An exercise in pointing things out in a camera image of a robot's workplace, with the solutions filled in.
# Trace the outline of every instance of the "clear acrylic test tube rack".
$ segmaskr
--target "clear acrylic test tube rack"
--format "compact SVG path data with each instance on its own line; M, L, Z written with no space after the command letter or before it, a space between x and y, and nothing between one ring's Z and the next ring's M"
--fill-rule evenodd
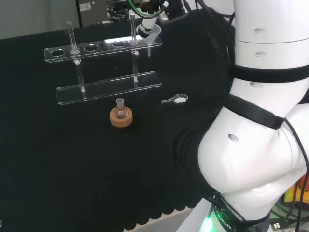
M60 62L73 60L79 84L67 87L56 88L57 102L60 105L83 102L127 92L158 87L162 84L155 71L138 73L139 49L147 48L150 55L150 48L162 44L159 36L153 36L151 42L144 41L141 36L136 35L135 14L130 15L131 37L109 39L99 42L76 44L73 26L67 22L70 37L70 45L44 50L45 61ZM132 53L133 74L105 79L92 83L84 83L81 68L82 58L106 55L130 51Z

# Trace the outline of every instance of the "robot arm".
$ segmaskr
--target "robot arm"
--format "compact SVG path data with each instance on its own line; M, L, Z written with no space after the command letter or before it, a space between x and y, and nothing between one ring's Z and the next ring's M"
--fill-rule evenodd
M234 0L234 6L236 72L230 94L287 118L308 153L309 106L297 104L309 85L309 2ZM201 141L198 163L206 181L247 221L266 217L306 173L305 159L286 123L275 130L226 107Z

